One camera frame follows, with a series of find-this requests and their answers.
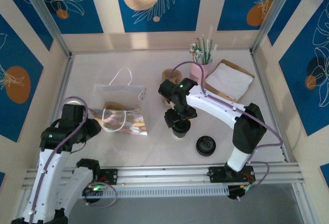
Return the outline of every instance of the pink cup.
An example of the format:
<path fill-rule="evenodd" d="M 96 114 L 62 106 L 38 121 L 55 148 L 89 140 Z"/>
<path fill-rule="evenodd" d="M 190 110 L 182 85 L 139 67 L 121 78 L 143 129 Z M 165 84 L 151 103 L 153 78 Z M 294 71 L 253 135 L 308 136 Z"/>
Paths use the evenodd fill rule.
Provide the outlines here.
<path fill-rule="evenodd" d="M 211 73 L 212 70 L 212 62 L 210 62 L 208 65 L 201 65 L 202 69 L 204 70 L 204 80 L 207 78 L 207 76 Z M 192 64 L 191 72 L 190 72 L 190 79 L 194 80 L 198 84 L 201 83 L 201 69 L 198 65 Z"/>

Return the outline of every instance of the black lid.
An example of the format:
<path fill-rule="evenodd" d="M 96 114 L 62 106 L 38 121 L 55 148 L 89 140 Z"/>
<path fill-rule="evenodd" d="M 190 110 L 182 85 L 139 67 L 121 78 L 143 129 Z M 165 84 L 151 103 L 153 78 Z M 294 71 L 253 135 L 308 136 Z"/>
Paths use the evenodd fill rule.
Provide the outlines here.
<path fill-rule="evenodd" d="M 196 151 L 202 156 L 211 156 L 215 149 L 215 140 L 209 136 L 200 137 L 196 142 Z"/>

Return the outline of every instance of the black round object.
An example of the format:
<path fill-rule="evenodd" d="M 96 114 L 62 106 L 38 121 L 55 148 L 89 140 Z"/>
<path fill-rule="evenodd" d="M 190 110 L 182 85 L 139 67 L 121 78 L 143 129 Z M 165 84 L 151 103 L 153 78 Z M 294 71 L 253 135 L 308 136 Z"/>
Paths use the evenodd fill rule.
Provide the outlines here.
<path fill-rule="evenodd" d="M 215 149 L 215 140 L 209 136 L 200 137 L 196 142 L 196 151 L 202 156 L 211 156 Z"/>
<path fill-rule="evenodd" d="M 174 135 L 177 138 L 185 137 L 186 133 L 191 128 L 191 122 L 189 120 L 182 120 L 175 123 L 175 126 L 172 128 Z"/>

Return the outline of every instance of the cylindrical object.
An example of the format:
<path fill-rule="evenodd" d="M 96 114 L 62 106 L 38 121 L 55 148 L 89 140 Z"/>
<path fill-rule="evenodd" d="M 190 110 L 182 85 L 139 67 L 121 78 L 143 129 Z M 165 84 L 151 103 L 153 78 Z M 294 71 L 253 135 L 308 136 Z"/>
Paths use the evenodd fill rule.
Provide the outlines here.
<path fill-rule="evenodd" d="M 191 72 L 190 72 L 190 79 L 196 81 L 198 84 L 201 84 L 201 69 L 196 64 L 191 64 Z M 212 70 L 212 62 L 210 62 L 207 65 L 201 65 L 201 67 L 204 70 L 204 80 L 207 78 L 207 76 L 210 74 Z"/>
<path fill-rule="evenodd" d="M 211 156 L 215 149 L 215 140 L 209 136 L 200 137 L 196 142 L 196 151 L 202 156 Z"/>
<path fill-rule="evenodd" d="M 174 135 L 177 138 L 185 137 L 186 133 L 191 127 L 191 122 L 189 120 L 182 120 L 175 123 L 175 126 L 172 128 Z"/>

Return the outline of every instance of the brown tray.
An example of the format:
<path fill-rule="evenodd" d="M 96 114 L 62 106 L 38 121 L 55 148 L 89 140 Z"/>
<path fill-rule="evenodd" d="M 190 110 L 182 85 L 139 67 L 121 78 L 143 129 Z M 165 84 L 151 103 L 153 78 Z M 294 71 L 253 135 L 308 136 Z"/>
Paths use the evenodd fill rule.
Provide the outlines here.
<path fill-rule="evenodd" d="M 220 63 L 224 63 L 225 65 L 227 65 L 227 66 L 229 66 L 229 67 L 231 67 L 231 68 L 233 68 L 233 69 L 235 69 L 235 70 L 238 70 L 238 71 L 240 71 L 240 72 L 243 72 L 243 73 L 245 73 L 245 74 L 251 76 L 252 79 L 255 78 L 254 75 L 252 75 L 251 73 L 247 72 L 247 71 L 246 71 L 245 69 L 243 69 L 242 67 L 239 67 L 238 65 L 235 65 L 235 64 L 233 64 L 232 62 L 229 62 L 229 61 L 227 61 L 227 60 L 221 60 L 221 62 L 219 62 L 219 63 L 217 64 L 216 69 L 217 69 L 217 67 L 220 65 Z M 231 101 L 231 102 L 238 102 L 238 101 L 239 101 L 239 100 L 236 100 L 236 99 L 234 99 L 234 98 L 231 98 L 231 97 L 225 95 L 224 93 L 222 93 L 222 92 L 216 90 L 214 87 L 212 87 L 212 86 L 210 86 L 209 84 L 207 84 L 206 81 L 204 82 L 204 87 L 205 87 L 206 90 L 208 90 L 208 91 L 210 91 L 210 92 L 213 92 L 214 94 L 216 94 L 216 95 L 218 95 L 218 96 L 220 96 L 220 97 L 223 97 L 223 98 L 225 98 L 225 99 L 227 99 L 227 100 L 229 100 L 229 101 Z"/>

